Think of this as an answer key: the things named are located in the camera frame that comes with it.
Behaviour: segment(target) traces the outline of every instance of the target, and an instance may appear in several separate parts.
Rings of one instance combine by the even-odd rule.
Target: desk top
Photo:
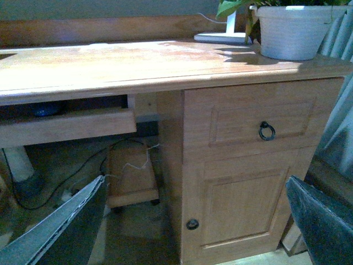
[[[259,45],[192,40],[0,50],[0,105],[237,84],[341,77],[353,64],[289,62]]]

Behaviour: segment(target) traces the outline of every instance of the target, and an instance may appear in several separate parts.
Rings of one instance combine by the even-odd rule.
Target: door knob
[[[199,221],[197,221],[196,219],[190,219],[187,223],[186,223],[186,228],[188,230],[195,230],[196,228],[199,227]]]

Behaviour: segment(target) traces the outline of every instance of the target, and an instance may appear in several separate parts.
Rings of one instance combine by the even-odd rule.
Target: black cable
[[[8,162],[8,159],[7,159],[7,156],[6,156],[6,153],[5,153],[5,150],[4,148],[2,148],[2,152],[4,154],[4,157],[5,157],[5,161],[6,161],[6,165],[9,169],[9,172],[10,172],[10,178],[11,178],[11,183],[12,183],[12,189],[13,189],[13,194],[14,194],[14,197],[15,197],[15,200],[16,202],[18,203],[18,205],[20,207],[22,207],[23,209],[26,209],[26,210],[38,210],[40,208],[42,208],[44,205],[46,205],[50,199],[54,196],[55,192],[66,182],[68,181],[70,178],[72,178],[73,176],[75,176],[87,163],[89,160],[91,160],[94,156],[98,155],[99,153],[103,152],[106,148],[104,149],[101,149],[99,150],[98,152],[94,153],[93,155],[91,155],[81,166],[78,170],[75,171],[75,173],[71,174],[69,177],[67,177],[66,179],[64,179],[62,182],[60,182],[58,184],[58,186],[56,186],[56,188],[52,191],[52,193],[50,194],[50,196],[46,199],[46,201],[44,203],[42,203],[41,205],[39,206],[36,206],[36,207],[33,207],[33,208],[30,208],[30,207],[27,207],[25,205],[23,205],[21,203],[21,201],[18,199],[17,197],[17,193],[16,193],[16,188],[15,188],[15,181],[14,181],[14,178],[13,178],[13,174],[12,174],[12,171],[11,171],[11,168],[10,168],[10,164]]]
[[[15,188],[15,181],[14,181],[14,178],[13,178],[13,174],[12,174],[12,171],[11,171],[11,168],[10,168],[10,165],[9,165],[9,162],[8,162],[8,159],[7,159],[7,156],[6,156],[6,153],[5,153],[5,150],[4,148],[2,148],[2,152],[4,154],[4,157],[5,157],[5,161],[6,161],[6,164],[7,164],[7,167],[9,169],[9,172],[10,172],[10,178],[11,178],[11,183],[12,183],[12,189],[13,189],[13,194],[14,194],[14,197],[15,197],[15,200],[17,202],[17,204],[22,207],[23,209],[26,209],[26,210],[38,210],[40,208],[42,208],[44,205],[46,205],[50,199],[54,196],[55,192],[62,186],[65,184],[65,182],[67,182],[70,178],[72,178],[73,176],[75,176],[93,157],[95,157],[96,155],[98,155],[99,153],[103,152],[104,150],[106,149],[110,149],[110,148],[113,148],[114,146],[116,146],[118,143],[120,142],[123,142],[123,141],[131,141],[131,142],[136,142],[136,143],[139,143],[141,145],[144,145],[144,143],[140,142],[140,141],[137,141],[137,140],[134,140],[134,139],[129,139],[129,138],[125,138],[125,139],[122,139],[122,140],[119,140],[118,142],[115,142],[114,144],[112,145],[109,145],[108,147],[106,148],[103,148],[101,150],[99,150],[98,152],[94,153],[93,155],[91,155],[81,166],[79,169],[77,169],[74,173],[72,173],[70,176],[68,176],[66,179],[64,179],[62,182],[60,182],[58,184],[58,186],[56,186],[56,188],[52,191],[52,193],[50,194],[50,196],[46,199],[46,201],[44,203],[42,203],[41,205],[37,206],[37,207],[33,207],[33,208],[29,208],[25,205],[23,205],[21,203],[21,201],[18,199],[17,197],[17,193],[16,193],[16,188]],[[106,158],[103,159],[103,161],[101,162],[100,164],[100,167],[99,167],[99,171],[102,175],[104,175],[104,172],[103,172],[103,164],[104,162],[106,161]]]
[[[134,139],[130,139],[130,138],[125,138],[125,139],[122,139],[118,142],[115,142],[113,144],[111,144],[110,146],[108,146],[109,149],[111,148],[114,148],[117,144],[119,144],[120,142],[123,142],[123,141],[131,141],[131,142],[136,142],[138,144],[141,144],[141,145],[144,145],[143,142],[140,142],[140,141],[137,141],[137,140],[134,140]],[[107,158],[104,158],[103,161],[100,163],[100,166],[99,166],[99,172],[101,175],[105,175],[104,171],[103,171],[103,164],[104,162],[106,161]]]

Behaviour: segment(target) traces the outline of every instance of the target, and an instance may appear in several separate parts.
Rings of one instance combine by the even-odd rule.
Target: cabinet door
[[[183,264],[276,250],[290,209],[286,179],[304,177],[314,148],[184,165]],[[199,227],[188,230],[196,219]]]

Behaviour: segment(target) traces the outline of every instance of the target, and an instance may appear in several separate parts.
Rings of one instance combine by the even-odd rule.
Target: cord
[[[27,207],[27,206],[23,205],[22,202],[21,202],[21,201],[19,200],[19,198],[17,197],[17,191],[16,191],[16,188],[15,188],[14,177],[13,177],[13,174],[12,174],[12,171],[11,171],[11,168],[10,168],[10,165],[9,165],[9,162],[8,162],[8,159],[7,159],[5,150],[4,150],[4,148],[2,148],[2,152],[3,152],[3,154],[4,154],[4,158],[5,158],[5,161],[6,161],[6,165],[7,165],[7,167],[8,167],[9,173],[10,173],[10,178],[11,178],[11,185],[12,185],[12,189],[13,189],[13,194],[14,194],[14,197],[15,197],[15,200],[16,200],[17,204],[18,204],[21,208],[23,208],[23,209],[25,209],[25,210],[38,210],[38,209],[42,208],[43,206],[45,206],[45,205],[52,199],[52,197],[54,196],[54,194],[56,193],[56,191],[57,191],[62,185],[64,185],[69,179],[71,179],[71,178],[72,178],[73,176],[75,176],[78,172],[80,172],[81,169],[82,169],[93,157],[95,157],[96,155],[102,153],[102,152],[105,151],[106,149],[114,148],[117,144],[119,144],[120,142],[123,142],[123,141],[136,142],[136,143],[139,143],[139,144],[141,144],[141,145],[144,144],[144,143],[142,143],[142,142],[140,142],[140,141],[137,141],[137,140],[134,140],[134,139],[125,138],[125,139],[122,139],[122,140],[120,140],[120,141],[118,141],[118,142],[113,143],[112,145],[110,145],[110,146],[108,146],[108,147],[105,147],[105,148],[99,150],[98,152],[96,152],[96,153],[94,153],[93,155],[91,155],[91,156],[80,166],[79,169],[77,169],[74,173],[72,173],[70,176],[68,176],[68,177],[67,177],[66,179],[64,179],[62,182],[60,182],[60,183],[56,186],[56,188],[52,191],[52,193],[50,194],[50,196],[45,200],[45,202],[42,203],[42,204],[39,205],[39,206],[36,206],[36,207]],[[103,172],[103,169],[102,169],[103,164],[104,164],[105,161],[106,161],[106,158],[103,159],[103,161],[101,162],[100,167],[99,167],[100,173],[101,173],[102,175],[105,175],[104,172]]]
[[[209,20],[209,21],[211,21],[211,22],[213,22],[213,23],[217,23],[217,24],[227,24],[227,22],[220,22],[220,21],[215,21],[215,20],[213,20],[213,19],[210,19],[210,18],[208,18],[207,16],[205,16],[205,15],[202,14],[202,13],[196,13],[196,14],[203,16],[204,18],[206,18],[207,20]]]
[[[161,144],[156,144],[156,145],[154,145],[154,146],[152,146],[152,147],[150,147],[150,148],[148,148],[148,149],[146,150],[146,157],[147,157],[147,158],[146,158],[145,163],[144,163],[141,167],[132,165],[132,164],[130,164],[130,163],[126,163],[126,164],[123,166],[122,170],[124,170],[127,166],[133,167],[133,168],[138,169],[138,170],[144,169],[144,168],[145,168],[145,165],[147,165],[147,163],[148,163],[148,161],[149,161],[149,153],[148,153],[148,150],[153,149],[153,148],[156,148],[156,147],[158,147],[158,146],[160,146],[160,145],[161,145]]]
[[[33,208],[30,208],[30,207],[27,207],[25,205],[23,205],[21,203],[21,201],[18,199],[17,197],[17,193],[16,193],[16,188],[15,188],[15,181],[14,181],[14,177],[13,177],[13,174],[12,174],[12,171],[11,171],[11,168],[10,168],[10,164],[8,162],[8,159],[7,159],[7,156],[6,156],[6,153],[5,153],[5,150],[4,148],[2,148],[2,152],[4,154],[4,157],[5,157],[5,161],[6,161],[6,165],[9,169],[9,172],[10,172],[10,178],[11,178],[11,184],[12,184],[12,189],[13,189],[13,194],[14,194],[14,197],[15,197],[15,200],[16,202],[18,203],[18,205],[20,207],[22,207],[23,209],[25,210],[38,210],[40,208],[42,208],[44,205],[46,205],[50,199],[54,196],[55,192],[66,182],[68,181],[70,178],[72,178],[73,176],[75,176],[93,157],[95,157],[96,155],[98,155],[99,153],[103,152],[106,148],[104,149],[101,149],[99,150],[98,152],[94,153],[93,155],[91,155],[81,166],[79,169],[77,169],[74,173],[72,173],[70,176],[68,176],[66,179],[64,179],[62,182],[60,182],[58,184],[58,186],[56,186],[56,188],[52,191],[52,193],[50,194],[50,196],[46,199],[46,201],[44,203],[42,203],[41,205],[39,206],[36,206],[36,207],[33,207]]]
[[[134,139],[130,139],[130,138],[125,138],[125,139],[121,139],[111,145],[109,145],[108,147],[106,147],[105,149],[113,149],[117,144],[123,142],[123,141],[131,141],[131,142],[136,142],[138,144],[141,144],[141,145],[144,145],[144,143],[140,142],[140,141],[137,141],[137,140],[134,140]],[[106,157],[102,160],[102,162],[100,163],[100,166],[99,166],[99,172],[101,175],[103,176],[111,176],[111,177],[116,177],[116,178],[119,178],[118,176],[115,176],[115,175],[109,175],[109,174],[105,174],[104,171],[103,171],[103,164],[104,162],[106,161]],[[88,178],[89,176],[85,176],[81,179],[79,179],[78,181],[74,182],[70,187],[69,187],[69,190],[72,190],[74,186],[76,186],[76,184],[78,184],[79,182],[85,180],[86,178]]]

